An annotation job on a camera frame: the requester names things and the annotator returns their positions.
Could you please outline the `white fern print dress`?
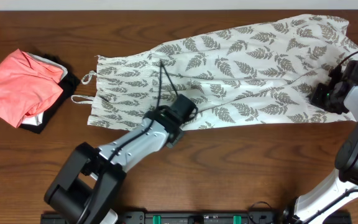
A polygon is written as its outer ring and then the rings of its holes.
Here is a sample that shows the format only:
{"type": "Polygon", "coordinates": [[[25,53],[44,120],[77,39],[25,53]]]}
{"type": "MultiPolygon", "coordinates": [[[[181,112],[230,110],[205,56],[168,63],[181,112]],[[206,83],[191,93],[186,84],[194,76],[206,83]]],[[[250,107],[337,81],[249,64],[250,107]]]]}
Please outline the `white fern print dress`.
{"type": "Polygon", "coordinates": [[[162,43],[126,57],[99,56],[88,124],[134,129],[156,105],[182,94],[198,107],[184,130],[251,124],[351,121],[350,113],[324,111],[310,103],[319,83],[358,46],[336,16],[303,14],[276,22],[208,32],[162,43]]]}

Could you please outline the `black garment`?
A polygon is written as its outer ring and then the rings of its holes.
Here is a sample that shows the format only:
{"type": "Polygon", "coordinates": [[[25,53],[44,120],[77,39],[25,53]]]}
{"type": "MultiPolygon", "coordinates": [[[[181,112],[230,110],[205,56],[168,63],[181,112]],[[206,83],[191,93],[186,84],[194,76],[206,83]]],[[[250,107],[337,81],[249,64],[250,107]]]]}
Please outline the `black garment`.
{"type": "Polygon", "coordinates": [[[69,97],[71,97],[71,95],[74,94],[77,86],[80,84],[80,80],[72,73],[72,66],[55,55],[29,55],[35,60],[53,65],[63,70],[61,81],[58,84],[63,90],[63,92],[60,94],[54,104],[50,108],[45,110],[43,113],[40,113],[31,118],[26,118],[19,126],[19,128],[21,129],[28,130],[35,134],[40,134],[44,130],[50,119],[55,115],[59,107],[61,107],[65,100],[67,100],[69,97]]]}

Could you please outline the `pink garment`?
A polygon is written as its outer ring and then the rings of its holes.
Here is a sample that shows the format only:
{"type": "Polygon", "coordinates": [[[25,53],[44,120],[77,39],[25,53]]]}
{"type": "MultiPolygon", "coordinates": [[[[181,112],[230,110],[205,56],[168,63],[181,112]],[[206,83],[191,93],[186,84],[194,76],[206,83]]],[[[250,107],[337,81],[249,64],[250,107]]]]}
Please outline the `pink garment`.
{"type": "Polygon", "coordinates": [[[68,70],[49,59],[19,49],[0,63],[0,118],[18,128],[40,125],[44,111],[63,93],[68,70]]]}

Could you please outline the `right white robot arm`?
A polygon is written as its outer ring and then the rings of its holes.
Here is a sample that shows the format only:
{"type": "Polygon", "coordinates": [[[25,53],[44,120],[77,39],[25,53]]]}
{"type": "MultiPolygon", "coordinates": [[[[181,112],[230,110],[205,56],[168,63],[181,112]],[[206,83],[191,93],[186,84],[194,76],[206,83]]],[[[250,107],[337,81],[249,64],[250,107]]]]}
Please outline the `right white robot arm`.
{"type": "Polygon", "coordinates": [[[297,197],[283,212],[282,223],[351,223],[341,207],[358,198],[358,60],[337,66],[330,82],[320,83],[311,104],[331,113],[350,113],[357,124],[338,151],[334,170],[313,190],[297,197]]]}

